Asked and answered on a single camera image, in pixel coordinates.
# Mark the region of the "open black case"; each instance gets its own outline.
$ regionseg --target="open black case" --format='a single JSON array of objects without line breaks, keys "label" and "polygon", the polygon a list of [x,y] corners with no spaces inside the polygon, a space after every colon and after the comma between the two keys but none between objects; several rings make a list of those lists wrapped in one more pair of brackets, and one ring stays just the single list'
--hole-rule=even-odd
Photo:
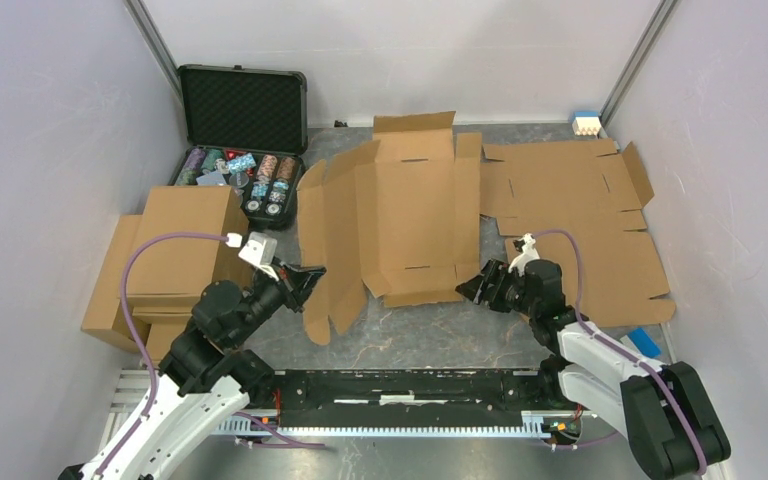
[{"label": "open black case", "polygon": [[210,150],[221,150],[224,165],[235,168],[211,179],[234,186],[250,225],[288,228],[298,209],[296,187],[305,171],[301,155],[308,146],[305,76],[203,65],[183,65],[178,76],[193,144],[178,184],[194,184],[197,175],[210,171],[202,165],[186,171],[192,150],[203,149],[208,159],[218,155]]}]

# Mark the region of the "white panel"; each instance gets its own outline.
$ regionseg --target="white panel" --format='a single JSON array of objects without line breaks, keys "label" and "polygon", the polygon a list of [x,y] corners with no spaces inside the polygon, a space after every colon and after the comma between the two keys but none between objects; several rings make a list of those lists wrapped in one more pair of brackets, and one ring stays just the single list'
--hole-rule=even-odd
[{"label": "white panel", "polygon": [[602,107],[656,0],[147,0],[178,65],[301,70],[310,121]]},{"label": "white panel", "polygon": [[0,478],[95,453],[134,360],[81,319],[118,215],[183,152],[181,117],[120,1],[0,2]]},{"label": "white panel", "polygon": [[681,2],[609,131],[640,147],[646,217],[732,476],[768,478],[768,1]]}]

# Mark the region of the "white wall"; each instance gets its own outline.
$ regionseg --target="white wall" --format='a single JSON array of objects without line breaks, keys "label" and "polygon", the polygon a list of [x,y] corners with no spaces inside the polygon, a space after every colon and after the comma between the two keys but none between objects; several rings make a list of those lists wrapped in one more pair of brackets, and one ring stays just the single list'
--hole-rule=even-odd
[{"label": "white wall", "polygon": [[0,478],[98,446],[118,369],[79,331],[120,213],[166,183],[179,106],[120,1],[0,2]]},{"label": "white wall", "polygon": [[602,107],[657,0],[146,0],[179,65],[301,70],[310,121]]},{"label": "white wall", "polygon": [[681,2],[609,131],[640,147],[679,358],[768,478],[768,2]]}]

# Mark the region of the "case lid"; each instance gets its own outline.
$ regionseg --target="case lid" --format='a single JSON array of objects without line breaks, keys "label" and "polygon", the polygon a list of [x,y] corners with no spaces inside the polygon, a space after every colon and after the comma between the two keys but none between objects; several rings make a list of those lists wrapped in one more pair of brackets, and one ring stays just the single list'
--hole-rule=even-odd
[{"label": "case lid", "polygon": [[287,155],[307,149],[300,72],[183,65],[178,76],[190,142]]}]

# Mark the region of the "floor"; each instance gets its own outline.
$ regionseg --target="floor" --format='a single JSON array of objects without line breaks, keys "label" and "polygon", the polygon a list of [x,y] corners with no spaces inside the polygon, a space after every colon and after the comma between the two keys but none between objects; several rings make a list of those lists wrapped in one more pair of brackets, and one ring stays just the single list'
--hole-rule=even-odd
[{"label": "floor", "polygon": [[[480,131],[487,143],[523,143],[575,139],[566,124],[462,125],[455,132]],[[354,148],[372,138],[371,128],[336,128],[312,132],[303,156],[308,166],[319,159]],[[271,232],[278,238],[277,255],[298,263],[295,226]],[[481,264],[505,258],[495,220],[481,218]],[[615,337],[630,329],[611,329]],[[660,327],[647,332],[666,352]],[[342,336],[333,330],[331,343],[319,346],[304,332],[300,314],[279,311],[246,346],[274,368],[420,368],[536,367],[548,356],[514,314],[491,312],[467,302],[385,308],[369,296],[369,306]]]}]

